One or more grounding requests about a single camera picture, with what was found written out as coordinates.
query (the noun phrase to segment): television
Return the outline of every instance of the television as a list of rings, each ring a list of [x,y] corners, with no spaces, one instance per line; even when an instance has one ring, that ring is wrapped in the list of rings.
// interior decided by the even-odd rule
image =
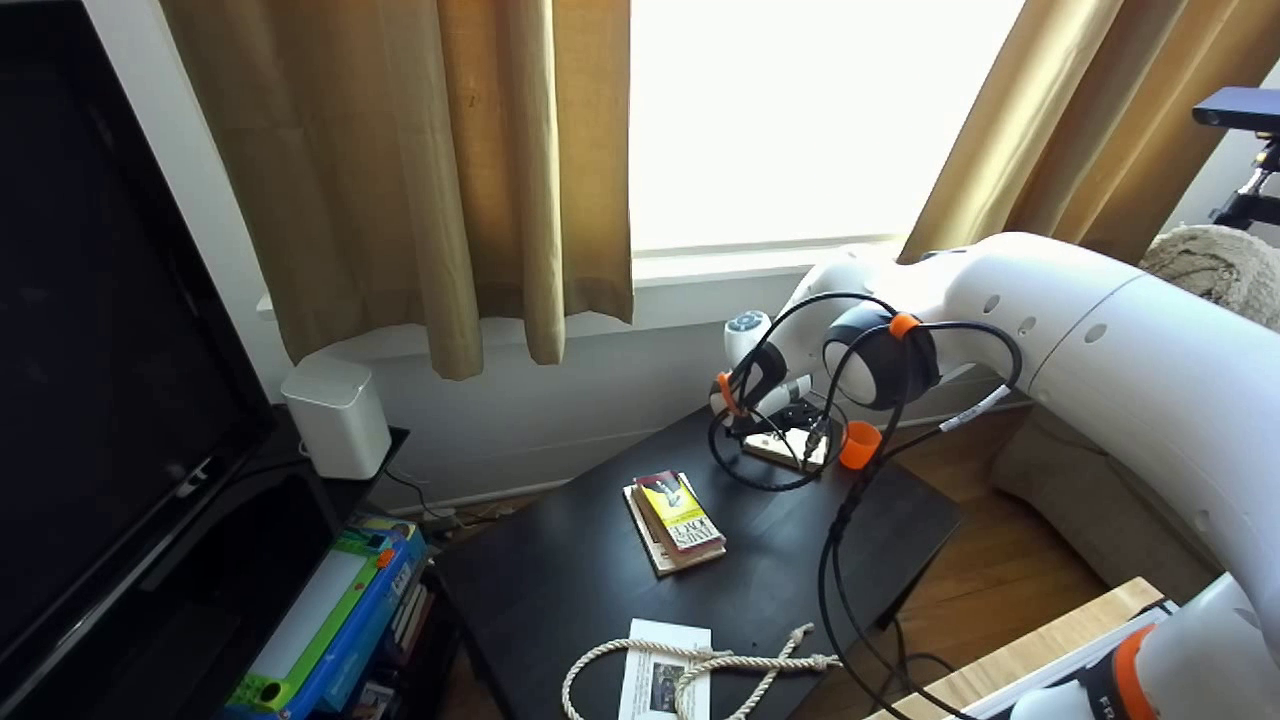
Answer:
[[[0,0],[0,716],[234,485],[270,406],[74,0]]]

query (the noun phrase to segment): black table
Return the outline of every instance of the black table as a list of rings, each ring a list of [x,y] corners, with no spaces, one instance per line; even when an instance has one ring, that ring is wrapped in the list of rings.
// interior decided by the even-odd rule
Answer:
[[[441,557],[441,592],[509,716],[565,716],[565,673],[580,653],[626,638],[631,617],[704,625],[715,647],[758,656],[778,653],[796,625],[817,625],[803,653],[825,653],[817,561],[847,475],[758,493],[715,467],[704,428],[706,412],[693,412]],[[679,575],[652,571],[618,489],[655,467],[688,474],[726,557]],[[862,628],[894,612],[948,530],[942,498],[894,464],[878,474],[841,551]],[[617,716],[618,670],[623,653],[580,673],[571,697],[585,716]],[[778,677],[757,716],[791,716],[812,685]],[[713,716],[726,716],[753,688],[757,677],[715,677]]]

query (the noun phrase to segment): book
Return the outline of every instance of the book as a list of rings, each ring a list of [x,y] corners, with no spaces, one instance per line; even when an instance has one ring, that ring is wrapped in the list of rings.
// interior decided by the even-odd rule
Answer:
[[[374,548],[365,540],[337,540],[302,592],[290,600],[258,656],[233,688],[223,716],[285,716],[297,694],[306,685],[330,638],[355,612],[365,588],[374,575]]]
[[[395,716],[398,694],[381,685],[381,680],[365,680],[358,697],[352,706],[352,720],[386,720]]]
[[[393,628],[385,638],[385,661],[395,670],[395,665],[407,665],[414,641],[421,641],[421,628],[425,621],[431,617],[431,592],[425,586],[414,586],[395,617],[393,617]]]
[[[314,673],[302,680],[297,700],[285,716],[310,716],[310,712],[345,712],[381,638],[393,625],[398,597],[414,586],[428,561],[428,543],[414,530],[385,536],[381,571],[358,597],[348,625],[325,647]]]
[[[688,501],[697,505],[693,485],[688,485],[685,474],[658,474],[658,475],[675,475],[679,493],[688,493]],[[706,564],[706,561],[715,561],[715,557],[726,551],[724,531],[704,517],[700,505],[697,505],[697,517],[704,517],[704,530],[685,531],[685,548],[679,548],[675,536],[670,536],[668,523],[664,523],[664,512],[652,505],[652,493],[647,493],[647,489],[652,489],[652,475],[637,475],[631,485],[623,485],[623,505],[626,505],[626,512],[631,512],[631,523],[637,523],[637,531],[639,531],[639,543],[644,543],[655,575],[670,575],[670,571]],[[685,505],[685,509],[670,509],[668,517],[670,517],[675,523],[679,523],[679,521],[685,521],[685,523],[693,521],[688,505]]]

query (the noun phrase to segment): green book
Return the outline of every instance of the green book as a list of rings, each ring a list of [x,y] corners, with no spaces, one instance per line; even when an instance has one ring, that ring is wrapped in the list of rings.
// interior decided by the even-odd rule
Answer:
[[[374,575],[381,543],[355,531],[340,531],[321,561],[302,592],[290,600],[270,641],[246,665],[228,700],[228,716],[279,716],[289,700],[306,685],[329,641],[345,628],[365,588]]]

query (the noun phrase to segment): window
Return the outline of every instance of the window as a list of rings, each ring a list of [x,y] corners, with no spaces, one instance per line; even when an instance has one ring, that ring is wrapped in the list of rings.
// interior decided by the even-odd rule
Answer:
[[[1018,0],[637,0],[644,257],[894,253]]]

